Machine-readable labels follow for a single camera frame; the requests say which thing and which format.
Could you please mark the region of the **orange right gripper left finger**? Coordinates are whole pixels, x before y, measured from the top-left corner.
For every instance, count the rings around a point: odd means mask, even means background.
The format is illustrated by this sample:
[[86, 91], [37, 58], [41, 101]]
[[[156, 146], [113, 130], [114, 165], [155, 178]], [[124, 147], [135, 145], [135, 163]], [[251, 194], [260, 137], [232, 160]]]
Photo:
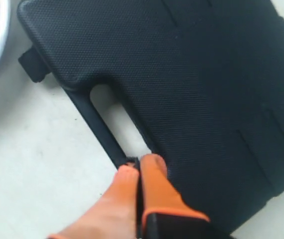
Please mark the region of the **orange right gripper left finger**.
[[139, 172], [122, 165], [101, 198], [77, 221], [49, 239], [135, 239]]

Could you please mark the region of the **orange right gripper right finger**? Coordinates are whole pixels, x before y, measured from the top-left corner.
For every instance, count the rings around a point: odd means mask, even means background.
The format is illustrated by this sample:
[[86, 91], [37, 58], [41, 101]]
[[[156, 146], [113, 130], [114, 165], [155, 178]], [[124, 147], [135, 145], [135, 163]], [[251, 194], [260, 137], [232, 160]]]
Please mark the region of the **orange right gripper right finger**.
[[144, 239], [181, 239], [198, 235], [197, 230], [210, 223], [202, 212], [187, 206], [167, 179], [164, 159], [147, 154], [140, 160], [144, 211]]

